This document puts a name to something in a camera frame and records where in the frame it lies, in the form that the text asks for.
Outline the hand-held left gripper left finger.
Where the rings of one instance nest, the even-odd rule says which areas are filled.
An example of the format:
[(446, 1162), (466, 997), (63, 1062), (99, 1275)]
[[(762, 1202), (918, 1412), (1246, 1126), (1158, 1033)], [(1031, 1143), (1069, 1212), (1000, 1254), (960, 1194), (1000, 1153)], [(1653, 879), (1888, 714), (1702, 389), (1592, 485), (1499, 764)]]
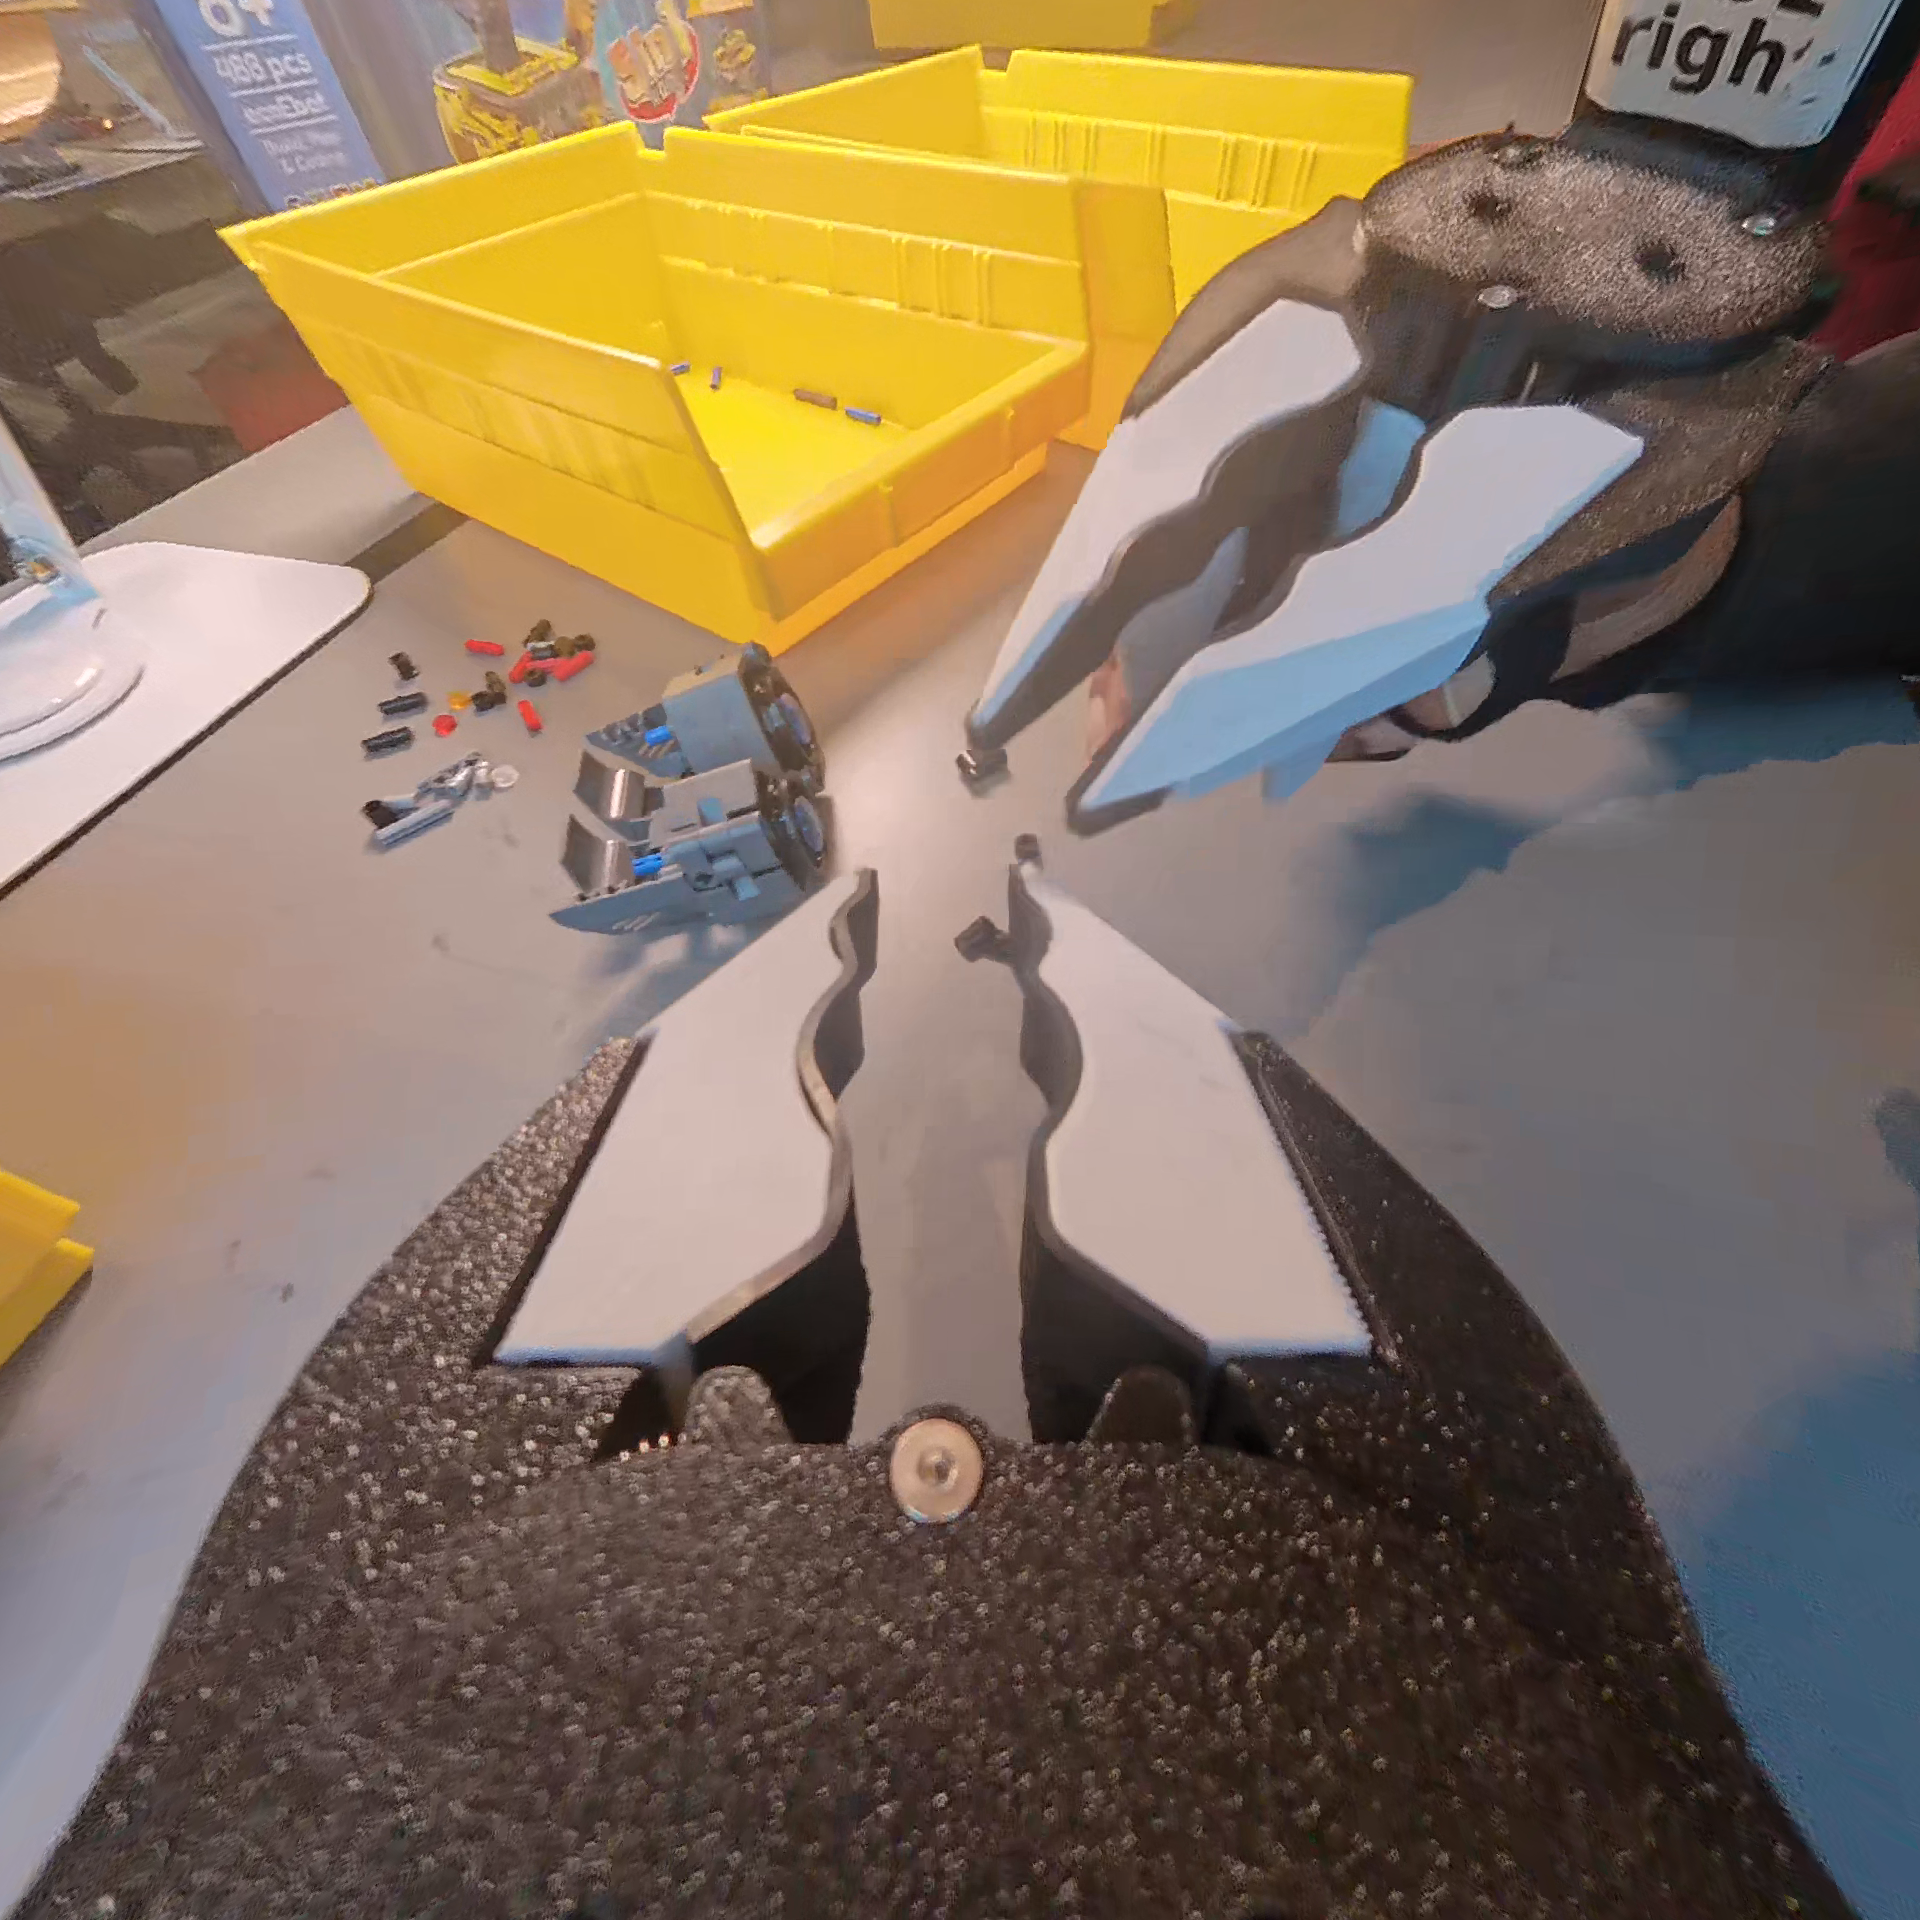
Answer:
[(494, 1324), (495, 1369), (625, 1371), (685, 1426), (748, 1369), (803, 1444), (851, 1433), (873, 1324), (843, 1095), (878, 875), (851, 868), (638, 1035)]

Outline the small brick parts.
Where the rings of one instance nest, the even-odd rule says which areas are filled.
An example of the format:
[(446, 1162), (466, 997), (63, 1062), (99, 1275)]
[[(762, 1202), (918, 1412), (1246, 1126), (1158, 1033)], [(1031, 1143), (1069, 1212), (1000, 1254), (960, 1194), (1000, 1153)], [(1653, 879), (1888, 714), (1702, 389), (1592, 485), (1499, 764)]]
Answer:
[(399, 791), (359, 807), (371, 853), (395, 853), (446, 825), (457, 809), (511, 792), (519, 768), (495, 744), (546, 734), (543, 692), (590, 669), (596, 639), (557, 633), (543, 618), (517, 647), (466, 635), (462, 659), (478, 680), (442, 694), (428, 692), (425, 669), (409, 652), (388, 659), (395, 684), (374, 703), (380, 726), (359, 741), (363, 759), (399, 759), (425, 741), (445, 749), (446, 758), (420, 775), (400, 775)]

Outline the grey twin engine brick model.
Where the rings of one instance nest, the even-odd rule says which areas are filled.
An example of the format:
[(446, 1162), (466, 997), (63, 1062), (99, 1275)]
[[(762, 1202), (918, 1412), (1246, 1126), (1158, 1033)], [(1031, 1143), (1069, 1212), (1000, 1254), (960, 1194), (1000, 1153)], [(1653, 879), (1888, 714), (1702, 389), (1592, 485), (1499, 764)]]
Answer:
[(579, 934), (778, 919), (829, 875), (825, 754), (778, 659), (677, 677), (582, 744), (565, 818)]

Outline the printed toy box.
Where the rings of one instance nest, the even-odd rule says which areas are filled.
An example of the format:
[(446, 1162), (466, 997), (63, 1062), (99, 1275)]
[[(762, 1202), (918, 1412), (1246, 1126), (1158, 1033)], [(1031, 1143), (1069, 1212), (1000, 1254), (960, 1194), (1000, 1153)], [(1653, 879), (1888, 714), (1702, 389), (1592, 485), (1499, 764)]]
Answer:
[(770, 92), (768, 3), (134, 3), (264, 213)]

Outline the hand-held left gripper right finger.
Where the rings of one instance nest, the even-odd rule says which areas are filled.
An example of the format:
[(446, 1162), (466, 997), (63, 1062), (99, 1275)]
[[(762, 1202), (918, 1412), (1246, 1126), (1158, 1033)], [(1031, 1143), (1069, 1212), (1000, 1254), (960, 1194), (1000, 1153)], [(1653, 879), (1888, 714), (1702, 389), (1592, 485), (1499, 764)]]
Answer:
[(1020, 1057), (1046, 1112), (1022, 1212), (1031, 1436), (1078, 1444), (1158, 1369), (1207, 1421), (1235, 1361), (1370, 1361), (1251, 1033), (1063, 891), (1010, 868)]

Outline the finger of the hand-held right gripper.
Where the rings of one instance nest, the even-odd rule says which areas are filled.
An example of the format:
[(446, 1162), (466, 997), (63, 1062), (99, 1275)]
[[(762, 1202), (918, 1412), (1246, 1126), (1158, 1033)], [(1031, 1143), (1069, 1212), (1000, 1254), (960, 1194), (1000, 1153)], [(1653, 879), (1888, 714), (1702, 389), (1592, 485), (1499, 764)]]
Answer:
[(1284, 489), (1284, 445), (1333, 422), (1358, 369), (1339, 311), (1278, 299), (1122, 419), (1000, 642), (968, 751), (1000, 754), (1093, 677), (1132, 618), (1195, 589)]
[(1355, 726), (1447, 682), (1494, 589), (1643, 454), (1576, 404), (1490, 404), (1421, 446), (1399, 504), (1299, 564), (1284, 602), (1181, 664), (1069, 801), (1098, 837), (1170, 801), (1259, 778), (1286, 801)]

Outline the grey desk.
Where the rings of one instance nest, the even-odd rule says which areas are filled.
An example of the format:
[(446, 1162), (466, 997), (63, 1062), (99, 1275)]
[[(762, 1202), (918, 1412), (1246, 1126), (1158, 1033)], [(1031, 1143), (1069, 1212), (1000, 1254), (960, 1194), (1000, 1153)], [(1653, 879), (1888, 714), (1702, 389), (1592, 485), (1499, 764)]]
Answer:
[[(1049, 873), (1284, 1041), (1501, 1263), (1654, 1507), (1762, 1760), (1866, 1918), (1915, 1918), (1915, 734), (1896, 688), (1524, 708), (1455, 749), (1061, 828), (1081, 731), (952, 778), (1088, 460), (789, 664), (882, 885), (850, 1095), (875, 1331), (855, 1433), (1022, 1421), (1042, 1115), (1020, 986), (952, 953)], [(551, 926), (579, 734), (700, 633), (437, 518), (333, 414), (116, 529), (359, 562), (370, 607), (3, 897), (3, 1166), (90, 1284), (3, 1369), (3, 1906), (84, 1797), (201, 1532), (352, 1294), (603, 1041), (708, 965)], [(596, 639), (519, 782), (371, 853), (391, 652)]]

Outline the person's right hand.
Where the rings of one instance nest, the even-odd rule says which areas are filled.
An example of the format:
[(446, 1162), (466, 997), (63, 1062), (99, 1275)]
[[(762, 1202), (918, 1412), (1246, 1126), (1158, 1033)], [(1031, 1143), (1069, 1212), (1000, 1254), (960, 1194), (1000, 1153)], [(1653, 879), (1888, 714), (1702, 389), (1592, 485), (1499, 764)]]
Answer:
[(1569, 692), (1581, 677), (1665, 633), (1717, 589), (1740, 542), (1740, 516), (1733, 494), (1611, 557), (1598, 580), (1501, 615), (1463, 669), (1353, 726), (1329, 764), (1399, 759), (1422, 741), (1473, 737), (1527, 703)]

